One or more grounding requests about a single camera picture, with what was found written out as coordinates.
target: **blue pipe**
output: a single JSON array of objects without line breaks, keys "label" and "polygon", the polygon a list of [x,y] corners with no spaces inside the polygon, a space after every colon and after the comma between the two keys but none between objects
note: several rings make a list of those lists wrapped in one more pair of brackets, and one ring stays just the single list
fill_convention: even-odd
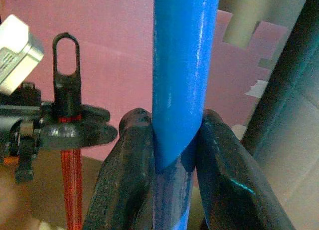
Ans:
[{"label": "blue pipe", "polygon": [[154,0],[155,230],[185,230],[219,0]]}]

